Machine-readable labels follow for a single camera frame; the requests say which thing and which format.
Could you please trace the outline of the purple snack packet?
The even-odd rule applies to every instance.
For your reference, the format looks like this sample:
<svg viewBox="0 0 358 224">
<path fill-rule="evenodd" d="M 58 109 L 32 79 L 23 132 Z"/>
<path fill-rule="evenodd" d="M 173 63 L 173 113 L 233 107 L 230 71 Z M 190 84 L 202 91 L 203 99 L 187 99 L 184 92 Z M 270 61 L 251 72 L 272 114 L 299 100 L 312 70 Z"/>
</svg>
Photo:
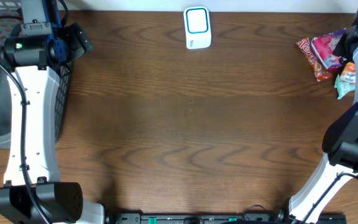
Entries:
<svg viewBox="0 0 358 224">
<path fill-rule="evenodd" d="M 311 41 L 311 50 L 319 63 L 330 73 L 342 67 L 339 57 L 333 54 L 341 37 L 346 33 L 346 29 L 339 29 L 319 37 L 314 37 Z"/>
</svg>

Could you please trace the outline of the small orange box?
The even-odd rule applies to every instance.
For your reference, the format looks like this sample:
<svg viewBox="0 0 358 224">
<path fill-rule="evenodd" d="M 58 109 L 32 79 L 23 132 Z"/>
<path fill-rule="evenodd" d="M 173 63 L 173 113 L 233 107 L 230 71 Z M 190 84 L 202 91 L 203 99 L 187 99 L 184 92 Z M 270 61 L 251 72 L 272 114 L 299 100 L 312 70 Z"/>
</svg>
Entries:
<svg viewBox="0 0 358 224">
<path fill-rule="evenodd" d="M 355 83 L 356 82 L 356 65 L 352 62 L 348 62 L 345 65 L 339 78 L 341 81 L 344 81 L 344 82 Z"/>
</svg>

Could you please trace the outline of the orange red snack bar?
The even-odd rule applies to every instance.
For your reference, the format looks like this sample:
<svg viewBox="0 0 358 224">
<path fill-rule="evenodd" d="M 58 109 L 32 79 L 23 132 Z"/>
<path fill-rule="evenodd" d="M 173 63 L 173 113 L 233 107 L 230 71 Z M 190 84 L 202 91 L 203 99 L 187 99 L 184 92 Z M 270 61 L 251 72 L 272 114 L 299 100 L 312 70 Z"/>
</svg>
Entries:
<svg viewBox="0 0 358 224">
<path fill-rule="evenodd" d="M 299 39 L 296 41 L 296 45 L 303 52 L 305 57 L 308 60 L 309 65 L 311 66 L 314 76 L 317 82 L 321 82 L 327 79 L 331 79 L 333 75 L 329 73 L 316 58 L 315 54 L 312 52 L 311 43 L 308 37 Z"/>
</svg>

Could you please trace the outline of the teal snack wrapper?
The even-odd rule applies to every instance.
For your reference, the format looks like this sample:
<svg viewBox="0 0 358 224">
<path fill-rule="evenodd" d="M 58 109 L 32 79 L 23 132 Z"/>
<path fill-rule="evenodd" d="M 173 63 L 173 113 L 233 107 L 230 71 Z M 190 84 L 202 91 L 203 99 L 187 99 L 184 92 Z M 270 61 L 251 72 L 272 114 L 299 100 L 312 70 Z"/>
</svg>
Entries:
<svg viewBox="0 0 358 224">
<path fill-rule="evenodd" d="M 337 98 L 340 100 L 349 92 L 354 91 L 356 89 L 356 84 L 350 83 L 348 81 L 343 81 L 340 79 L 340 76 L 338 75 L 336 77 L 334 87 L 337 90 Z"/>
</svg>

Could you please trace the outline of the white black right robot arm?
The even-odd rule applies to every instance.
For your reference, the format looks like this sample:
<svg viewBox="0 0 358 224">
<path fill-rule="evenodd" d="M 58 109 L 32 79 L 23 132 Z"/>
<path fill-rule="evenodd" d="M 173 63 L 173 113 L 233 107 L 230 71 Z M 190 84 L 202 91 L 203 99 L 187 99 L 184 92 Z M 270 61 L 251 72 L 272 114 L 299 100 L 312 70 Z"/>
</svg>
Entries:
<svg viewBox="0 0 358 224">
<path fill-rule="evenodd" d="M 303 188 L 289 199 L 280 223 L 318 223 L 341 187 L 351 179 L 358 180 L 358 10 L 334 54 L 356 65 L 354 104 L 327 129 L 322 159 Z"/>
</svg>

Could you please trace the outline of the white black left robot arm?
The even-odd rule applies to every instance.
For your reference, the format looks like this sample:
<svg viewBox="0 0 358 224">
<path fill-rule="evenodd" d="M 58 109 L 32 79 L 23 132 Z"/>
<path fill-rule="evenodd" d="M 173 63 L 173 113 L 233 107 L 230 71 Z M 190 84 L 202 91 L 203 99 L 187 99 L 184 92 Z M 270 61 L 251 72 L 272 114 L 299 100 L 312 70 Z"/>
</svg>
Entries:
<svg viewBox="0 0 358 224">
<path fill-rule="evenodd" d="M 11 146 L 0 215 L 13 223 L 112 223 L 105 207 L 62 182 L 55 150 L 56 100 L 70 63 L 93 47 L 69 24 L 63 1 L 22 1 L 19 25 L 1 49 L 11 92 Z"/>
</svg>

